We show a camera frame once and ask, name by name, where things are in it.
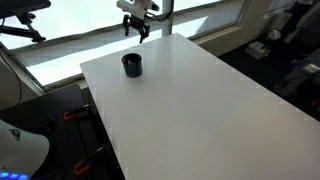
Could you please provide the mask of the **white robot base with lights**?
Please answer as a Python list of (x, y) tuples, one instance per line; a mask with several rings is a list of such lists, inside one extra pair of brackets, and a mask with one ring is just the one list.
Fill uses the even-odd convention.
[(0, 180), (31, 180), (49, 148), (45, 136), (0, 120)]

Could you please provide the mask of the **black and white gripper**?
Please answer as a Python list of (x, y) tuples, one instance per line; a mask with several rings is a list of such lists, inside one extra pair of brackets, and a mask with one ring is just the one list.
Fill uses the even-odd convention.
[[(122, 26), (125, 29), (125, 36), (129, 35), (129, 27), (138, 27), (145, 24), (145, 17), (149, 10), (158, 11), (160, 7), (153, 0), (118, 0), (118, 8), (125, 12)], [(140, 41), (142, 43), (149, 36), (150, 27), (143, 26), (140, 30)]]

